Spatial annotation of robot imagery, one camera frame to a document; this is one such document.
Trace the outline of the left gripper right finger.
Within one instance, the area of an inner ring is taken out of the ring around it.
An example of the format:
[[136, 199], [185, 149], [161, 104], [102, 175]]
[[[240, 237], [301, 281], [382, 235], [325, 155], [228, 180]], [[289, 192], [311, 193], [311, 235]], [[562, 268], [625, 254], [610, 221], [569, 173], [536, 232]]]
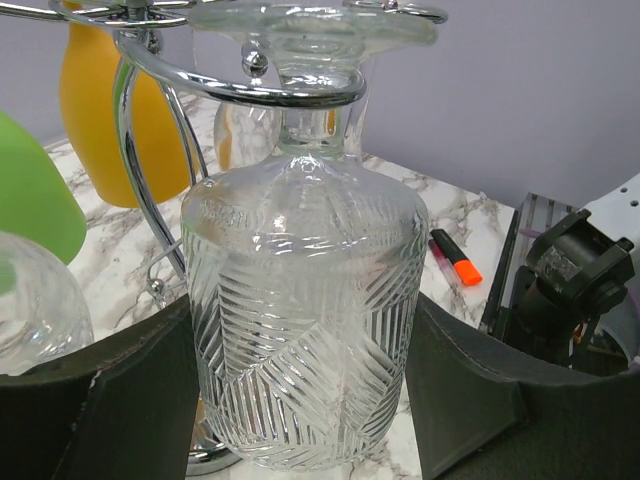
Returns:
[[530, 357], [420, 295], [406, 368], [425, 479], [636, 479], [639, 374]]

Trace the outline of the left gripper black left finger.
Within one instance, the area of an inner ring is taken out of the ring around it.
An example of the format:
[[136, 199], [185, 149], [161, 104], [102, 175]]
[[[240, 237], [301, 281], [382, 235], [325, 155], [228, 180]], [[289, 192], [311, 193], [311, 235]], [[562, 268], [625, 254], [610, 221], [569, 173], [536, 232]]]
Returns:
[[182, 479], [199, 396], [189, 299], [1, 378], [4, 479]]

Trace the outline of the clear wine glass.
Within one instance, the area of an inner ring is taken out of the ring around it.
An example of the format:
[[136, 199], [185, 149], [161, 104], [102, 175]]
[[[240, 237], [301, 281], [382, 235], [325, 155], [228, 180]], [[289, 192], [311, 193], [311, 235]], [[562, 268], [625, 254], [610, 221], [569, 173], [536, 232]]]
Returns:
[[375, 65], [376, 60], [369, 59], [360, 67], [360, 72], [366, 81], [367, 88], [364, 96], [350, 105], [344, 133], [345, 155], [359, 164], [362, 163], [362, 131], [372, 89]]
[[44, 247], [1, 234], [1, 373], [18, 376], [94, 342], [90, 312], [67, 266]]

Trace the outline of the small clear orange cup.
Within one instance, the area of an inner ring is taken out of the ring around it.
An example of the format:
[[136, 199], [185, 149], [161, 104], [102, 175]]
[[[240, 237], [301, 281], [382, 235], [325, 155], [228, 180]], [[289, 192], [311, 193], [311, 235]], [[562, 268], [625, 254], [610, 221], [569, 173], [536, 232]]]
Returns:
[[362, 165], [342, 124], [327, 104], [285, 109], [264, 160], [202, 180], [181, 207], [206, 418], [273, 470], [371, 451], [403, 381], [428, 212]]

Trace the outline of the green plastic goblet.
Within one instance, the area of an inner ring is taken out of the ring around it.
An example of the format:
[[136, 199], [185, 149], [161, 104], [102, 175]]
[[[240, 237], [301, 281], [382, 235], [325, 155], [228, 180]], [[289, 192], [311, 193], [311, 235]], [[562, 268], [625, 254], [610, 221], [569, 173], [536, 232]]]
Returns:
[[40, 143], [1, 114], [1, 229], [23, 236], [70, 263], [81, 250], [87, 221]]

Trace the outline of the clear tumbler glass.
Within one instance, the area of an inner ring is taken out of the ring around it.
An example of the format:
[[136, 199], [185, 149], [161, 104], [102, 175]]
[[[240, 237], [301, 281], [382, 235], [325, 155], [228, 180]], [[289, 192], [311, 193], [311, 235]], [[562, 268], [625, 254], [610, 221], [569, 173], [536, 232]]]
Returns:
[[280, 110], [221, 103], [213, 127], [220, 169], [254, 165], [267, 158], [276, 146], [281, 124]]

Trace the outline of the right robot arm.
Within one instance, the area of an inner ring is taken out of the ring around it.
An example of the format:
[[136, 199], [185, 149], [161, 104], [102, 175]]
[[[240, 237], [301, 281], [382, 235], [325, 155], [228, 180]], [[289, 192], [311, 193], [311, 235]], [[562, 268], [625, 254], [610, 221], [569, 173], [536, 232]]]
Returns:
[[582, 367], [600, 317], [623, 302], [639, 267], [639, 177], [538, 235], [526, 266], [535, 279], [502, 341], [548, 363]]

